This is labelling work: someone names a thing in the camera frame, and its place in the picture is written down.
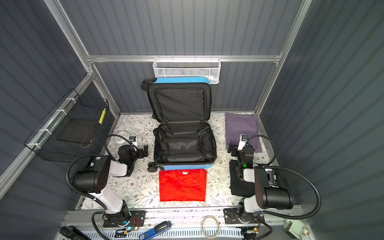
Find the purple jeans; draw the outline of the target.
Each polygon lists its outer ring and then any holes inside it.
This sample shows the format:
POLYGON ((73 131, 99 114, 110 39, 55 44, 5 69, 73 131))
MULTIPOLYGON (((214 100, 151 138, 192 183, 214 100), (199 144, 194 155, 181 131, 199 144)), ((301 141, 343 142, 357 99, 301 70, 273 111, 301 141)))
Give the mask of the purple jeans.
POLYGON ((225 140, 226 149, 230 145, 237 146, 240 141, 240 135, 249 137, 259 134, 259 117, 257 115, 248 114, 231 114, 225 115, 225 140))

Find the black t-shirt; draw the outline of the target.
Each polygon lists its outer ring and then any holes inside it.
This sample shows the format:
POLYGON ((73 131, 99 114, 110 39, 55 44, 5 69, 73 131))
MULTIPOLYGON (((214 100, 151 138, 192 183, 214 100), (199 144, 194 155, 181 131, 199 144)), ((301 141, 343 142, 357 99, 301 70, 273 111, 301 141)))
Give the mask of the black t-shirt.
POLYGON ((231 194, 238 197, 252 197, 255 195, 254 183, 241 181, 236 172, 238 161, 230 160, 230 189, 231 194))

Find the red t-shirt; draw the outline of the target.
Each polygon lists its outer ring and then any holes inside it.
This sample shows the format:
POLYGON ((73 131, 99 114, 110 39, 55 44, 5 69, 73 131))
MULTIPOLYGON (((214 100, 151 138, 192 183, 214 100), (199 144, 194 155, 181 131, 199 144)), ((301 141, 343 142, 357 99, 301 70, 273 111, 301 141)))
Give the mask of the red t-shirt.
POLYGON ((204 169, 159 172, 161 202, 204 202, 206 188, 207 171, 204 169))

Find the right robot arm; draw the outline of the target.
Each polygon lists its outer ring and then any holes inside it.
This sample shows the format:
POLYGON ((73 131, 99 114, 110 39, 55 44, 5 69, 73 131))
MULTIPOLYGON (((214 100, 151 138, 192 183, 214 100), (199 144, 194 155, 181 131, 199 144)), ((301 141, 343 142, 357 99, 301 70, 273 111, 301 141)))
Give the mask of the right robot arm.
POLYGON ((255 148, 250 140, 263 138, 276 148, 275 143, 267 136, 241 135, 237 145, 229 146, 229 152, 236 160, 230 165, 230 190, 232 195, 242 197, 237 208, 224 209, 225 217, 232 222, 261 222, 263 214, 288 219, 304 220, 315 216, 321 209, 322 197, 316 186, 304 175, 295 170, 274 166, 276 157, 266 164, 254 163, 255 148), (295 201, 285 173, 291 173, 303 179, 313 189, 316 196, 315 207, 306 214, 292 216, 280 214, 280 210, 291 210, 295 201))

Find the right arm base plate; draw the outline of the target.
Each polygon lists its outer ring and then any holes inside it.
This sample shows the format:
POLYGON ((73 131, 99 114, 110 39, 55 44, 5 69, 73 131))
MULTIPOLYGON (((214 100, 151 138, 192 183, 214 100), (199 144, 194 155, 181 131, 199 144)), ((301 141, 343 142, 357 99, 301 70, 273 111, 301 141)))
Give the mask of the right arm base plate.
POLYGON ((231 224, 259 224, 259 220, 265 220, 262 214, 248 213, 240 207, 223 209, 225 223, 231 224))

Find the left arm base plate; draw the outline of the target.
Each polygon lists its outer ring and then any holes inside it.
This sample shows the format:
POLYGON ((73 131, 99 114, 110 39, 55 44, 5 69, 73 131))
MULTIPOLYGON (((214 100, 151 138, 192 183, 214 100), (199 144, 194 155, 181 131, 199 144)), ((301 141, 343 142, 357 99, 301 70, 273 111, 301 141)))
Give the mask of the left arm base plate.
POLYGON ((104 228, 142 227, 145 220, 145 211, 128 211, 116 214, 103 214, 104 228))

